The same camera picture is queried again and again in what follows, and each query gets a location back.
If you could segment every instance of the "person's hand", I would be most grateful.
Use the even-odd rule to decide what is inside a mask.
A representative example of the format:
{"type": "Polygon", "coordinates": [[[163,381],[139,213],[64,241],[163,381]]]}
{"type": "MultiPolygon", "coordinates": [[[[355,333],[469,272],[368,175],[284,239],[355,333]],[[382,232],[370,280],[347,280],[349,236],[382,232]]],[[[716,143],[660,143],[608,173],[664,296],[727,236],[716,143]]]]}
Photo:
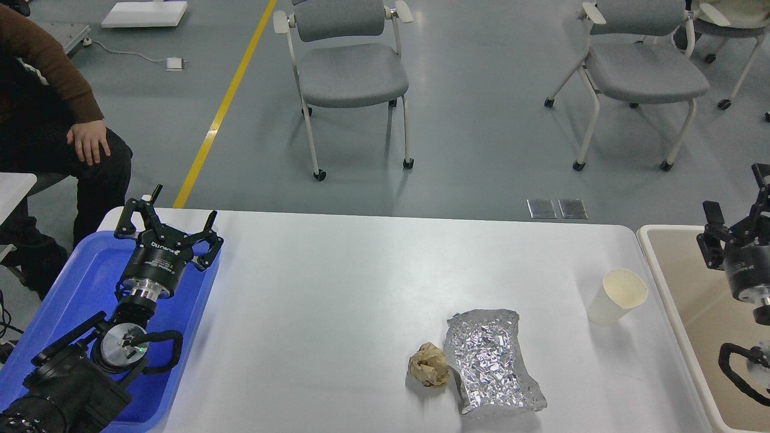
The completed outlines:
{"type": "Polygon", "coordinates": [[[107,126],[104,120],[94,120],[87,123],[76,123],[67,132],[67,144],[75,147],[75,153],[81,163],[92,166],[100,163],[99,145],[104,148],[104,154],[109,156],[107,145],[107,126]]]}

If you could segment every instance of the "crumpled aluminum foil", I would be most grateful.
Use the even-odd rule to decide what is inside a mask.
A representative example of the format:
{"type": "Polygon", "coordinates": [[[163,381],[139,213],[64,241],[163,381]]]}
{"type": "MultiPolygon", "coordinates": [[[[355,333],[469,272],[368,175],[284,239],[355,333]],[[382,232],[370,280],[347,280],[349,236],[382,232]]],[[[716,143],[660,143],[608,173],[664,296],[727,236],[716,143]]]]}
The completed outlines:
{"type": "Polygon", "coordinates": [[[471,310],[447,323],[444,352],[460,377],[463,415],[510,416],[546,408],[540,385],[521,358],[515,311],[471,310]]]}

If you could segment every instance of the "paper cup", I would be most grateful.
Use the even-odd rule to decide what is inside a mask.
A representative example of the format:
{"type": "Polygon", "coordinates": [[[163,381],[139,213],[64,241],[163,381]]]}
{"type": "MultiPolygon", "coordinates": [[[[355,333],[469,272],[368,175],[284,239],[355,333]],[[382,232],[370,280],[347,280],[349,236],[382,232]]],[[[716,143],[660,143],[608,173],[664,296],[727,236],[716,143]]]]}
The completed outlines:
{"type": "Polygon", "coordinates": [[[611,270],[601,282],[602,289],[588,308],[588,319],[599,326],[610,326],[647,299],[649,289],[628,269],[611,270]]]}

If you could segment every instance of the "person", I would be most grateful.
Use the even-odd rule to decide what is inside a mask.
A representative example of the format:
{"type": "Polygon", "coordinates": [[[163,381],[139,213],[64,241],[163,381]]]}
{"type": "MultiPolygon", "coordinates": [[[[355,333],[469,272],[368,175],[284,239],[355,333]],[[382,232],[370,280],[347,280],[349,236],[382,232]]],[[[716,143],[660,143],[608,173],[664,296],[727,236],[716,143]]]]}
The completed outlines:
{"type": "MultiPolygon", "coordinates": [[[[105,126],[90,85],[62,46],[0,4],[0,171],[76,177],[75,246],[110,209],[125,204],[131,157],[105,126]]],[[[2,264],[20,266],[23,283],[42,299],[66,262],[66,250],[39,232],[26,200],[0,224],[0,244],[9,243],[17,250],[2,264]]]]}

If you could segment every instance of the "brown sleeve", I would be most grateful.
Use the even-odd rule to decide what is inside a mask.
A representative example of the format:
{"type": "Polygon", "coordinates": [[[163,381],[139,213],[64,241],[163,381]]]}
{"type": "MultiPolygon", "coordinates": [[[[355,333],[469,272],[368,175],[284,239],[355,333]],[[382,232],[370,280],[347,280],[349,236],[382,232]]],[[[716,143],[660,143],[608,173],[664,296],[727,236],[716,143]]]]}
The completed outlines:
{"type": "Polygon", "coordinates": [[[0,50],[36,67],[62,97],[76,123],[104,119],[88,82],[45,30],[0,5],[0,50]]]}

